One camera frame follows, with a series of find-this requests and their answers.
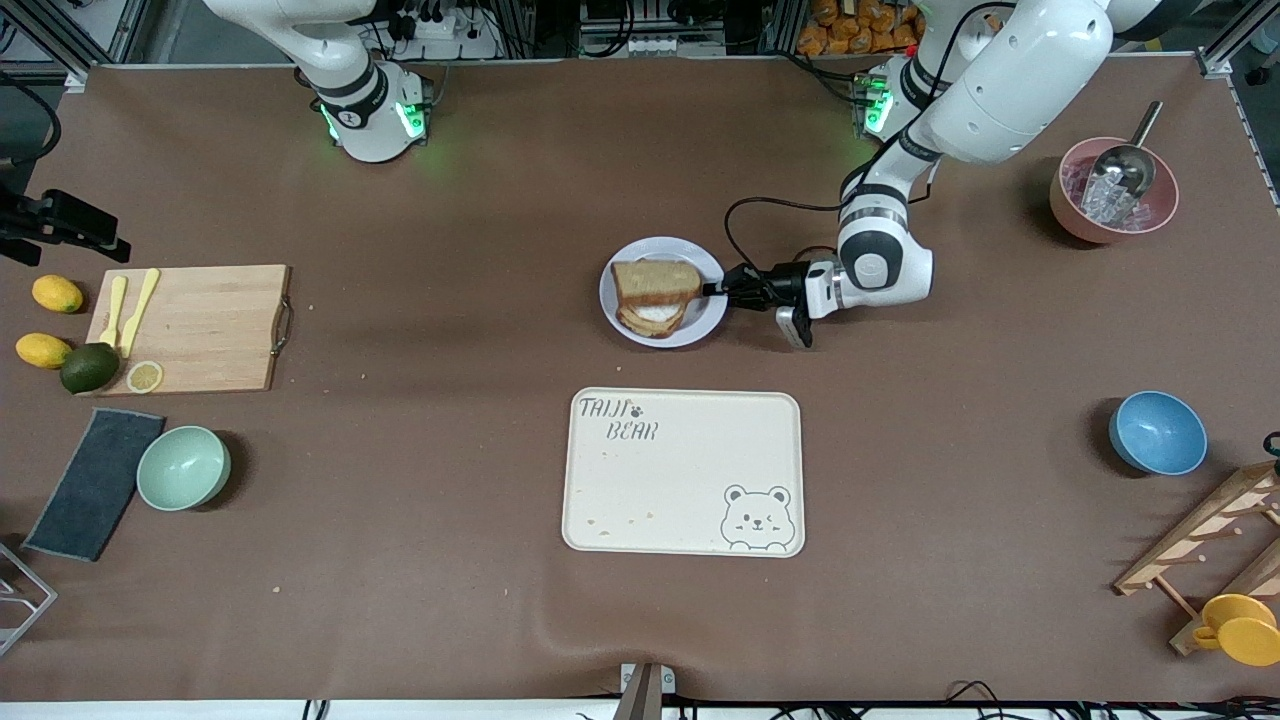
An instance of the wooden dish rack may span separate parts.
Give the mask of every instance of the wooden dish rack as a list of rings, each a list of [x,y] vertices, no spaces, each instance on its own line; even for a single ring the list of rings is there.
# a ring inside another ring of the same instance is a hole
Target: wooden dish rack
[[[1263,441],[1263,447],[1271,455],[1280,457],[1280,448],[1274,445],[1277,438],[1280,433],[1271,433]],[[1169,641],[1180,655],[1190,655],[1199,650],[1192,634],[1201,625],[1201,614],[1169,584],[1164,577],[1165,570],[1178,565],[1204,562],[1206,557],[1197,552],[1201,544],[1240,536],[1243,530],[1233,527],[1240,518],[1262,515],[1280,527],[1280,512],[1277,512],[1280,505],[1267,502],[1268,496],[1280,492],[1277,466],[1280,461],[1258,462],[1238,469],[1115,582],[1116,592],[1124,596],[1160,587],[1170,600],[1190,615],[1187,625]],[[1219,594],[1226,593],[1247,594],[1263,601],[1280,596],[1280,538],[1267,546]]]

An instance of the green bowl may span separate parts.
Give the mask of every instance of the green bowl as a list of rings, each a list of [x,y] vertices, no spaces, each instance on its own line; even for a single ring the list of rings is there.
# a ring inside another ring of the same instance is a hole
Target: green bowl
[[[138,493],[156,510],[189,510],[212,500],[230,473],[230,454],[212,430],[174,428],[142,454]]]

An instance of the toast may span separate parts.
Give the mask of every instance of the toast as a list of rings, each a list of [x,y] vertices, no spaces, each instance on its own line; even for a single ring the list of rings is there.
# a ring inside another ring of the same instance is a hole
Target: toast
[[[689,263],[636,260],[613,263],[611,269],[620,307],[680,305],[703,292],[703,277]]]
[[[639,307],[620,305],[618,322],[639,336],[662,340],[671,337],[676,332],[680,323],[684,322],[685,310],[687,309],[687,302],[678,305],[641,305]]]

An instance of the plate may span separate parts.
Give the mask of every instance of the plate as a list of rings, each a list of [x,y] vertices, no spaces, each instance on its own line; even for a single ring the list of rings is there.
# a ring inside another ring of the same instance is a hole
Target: plate
[[[724,277],[724,270],[710,252],[698,245],[678,237],[646,237],[618,250],[609,261],[604,264],[600,274],[600,309],[620,333],[640,345],[649,347],[684,347],[703,340],[724,318],[728,309],[728,297],[713,295],[710,297],[698,297],[689,304],[685,319],[668,337],[644,337],[627,329],[618,322],[618,288],[613,284],[613,272],[609,269],[614,263],[627,263],[634,260],[684,260],[698,269],[704,283],[717,283]]]

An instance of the yellow mug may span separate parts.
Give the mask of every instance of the yellow mug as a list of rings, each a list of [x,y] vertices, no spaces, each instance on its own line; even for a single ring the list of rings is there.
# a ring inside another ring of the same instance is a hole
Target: yellow mug
[[[1196,628],[1196,644],[1221,650],[1231,660],[1266,667],[1280,662],[1280,630],[1271,609],[1247,594],[1220,594],[1204,603],[1204,626]]]

